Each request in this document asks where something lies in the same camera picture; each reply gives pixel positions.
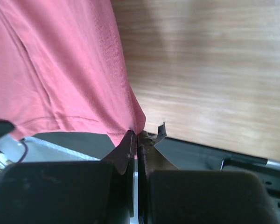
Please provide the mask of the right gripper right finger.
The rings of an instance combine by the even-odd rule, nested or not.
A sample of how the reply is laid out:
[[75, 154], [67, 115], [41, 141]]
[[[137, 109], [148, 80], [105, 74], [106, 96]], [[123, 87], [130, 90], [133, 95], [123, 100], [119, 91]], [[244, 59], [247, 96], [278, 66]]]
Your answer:
[[276, 224], [261, 180], [247, 171], [180, 170], [155, 145], [166, 137], [138, 135], [138, 221], [141, 224]]

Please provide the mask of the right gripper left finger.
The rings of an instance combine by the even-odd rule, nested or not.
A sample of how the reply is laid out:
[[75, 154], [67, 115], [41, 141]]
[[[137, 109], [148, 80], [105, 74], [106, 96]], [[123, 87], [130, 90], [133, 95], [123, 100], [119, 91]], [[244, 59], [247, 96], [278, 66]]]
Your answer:
[[128, 224], [136, 135], [99, 161], [26, 162], [0, 172], [0, 224]]

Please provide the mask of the salmon pink t-shirt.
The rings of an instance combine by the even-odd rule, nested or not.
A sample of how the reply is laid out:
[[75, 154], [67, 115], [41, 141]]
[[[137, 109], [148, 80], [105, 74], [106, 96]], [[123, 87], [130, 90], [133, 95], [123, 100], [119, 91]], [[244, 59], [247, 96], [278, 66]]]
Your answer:
[[16, 140], [144, 129], [110, 1], [0, 0], [0, 120]]

